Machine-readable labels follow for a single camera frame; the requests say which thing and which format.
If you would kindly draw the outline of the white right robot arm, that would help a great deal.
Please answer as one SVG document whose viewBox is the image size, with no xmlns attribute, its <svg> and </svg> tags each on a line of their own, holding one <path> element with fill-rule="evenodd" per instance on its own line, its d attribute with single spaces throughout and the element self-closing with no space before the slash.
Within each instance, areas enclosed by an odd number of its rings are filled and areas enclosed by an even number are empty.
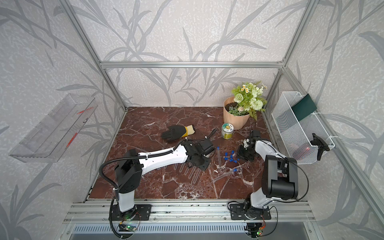
<svg viewBox="0 0 384 240">
<path fill-rule="evenodd" d="M 273 201 L 292 203 L 298 200 L 298 165 L 293 158 L 281 154 L 261 133 L 252 130 L 238 148 L 238 156 L 254 161 L 257 156 L 264 161 L 261 188 L 249 194 L 245 209 L 266 209 Z"/>
</svg>

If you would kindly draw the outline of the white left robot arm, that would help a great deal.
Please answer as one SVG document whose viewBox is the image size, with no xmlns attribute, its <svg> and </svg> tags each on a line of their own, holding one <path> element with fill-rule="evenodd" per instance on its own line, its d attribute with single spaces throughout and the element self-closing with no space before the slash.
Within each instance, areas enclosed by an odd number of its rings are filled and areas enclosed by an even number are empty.
<svg viewBox="0 0 384 240">
<path fill-rule="evenodd" d="M 117 186 L 114 187 L 120 212 L 131 211 L 135 207 L 135 190 L 139 187 L 143 175 L 169 165 L 188 163 L 205 171 L 215 147 L 210 139 L 202 141 L 184 140 L 175 147 L 127 156 L 122 164 L 115 168 Z"/>
</svg>

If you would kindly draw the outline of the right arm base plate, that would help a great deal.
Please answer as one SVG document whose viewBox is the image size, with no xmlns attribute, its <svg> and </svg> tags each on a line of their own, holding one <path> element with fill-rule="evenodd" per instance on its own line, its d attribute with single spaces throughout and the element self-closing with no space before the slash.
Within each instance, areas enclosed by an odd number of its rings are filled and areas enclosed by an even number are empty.
<svg viewBox="0 0 384 240">
<path fill-rule="evenodd" d="M 227 208 L 231 214 L 231 220 L 271 220 L 269 208 L 259 209 L 254 207 L 246 207 L 244 203 L 230 202 Z"/>
</svg>

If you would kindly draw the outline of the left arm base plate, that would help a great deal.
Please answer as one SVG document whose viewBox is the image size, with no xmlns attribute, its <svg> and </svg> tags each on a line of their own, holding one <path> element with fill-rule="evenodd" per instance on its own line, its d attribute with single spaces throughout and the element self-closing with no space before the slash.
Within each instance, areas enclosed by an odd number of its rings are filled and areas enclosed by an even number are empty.
<svg viewBox="0 0 384 240">
<path fill-rule="evenodd" d="M 131 210 L 121 212 L 119 205 L 115 204 L 110 208 L 109 220 L 112 221 L 148 221 L 152 205 L 135 205 Z"/>
</svg>

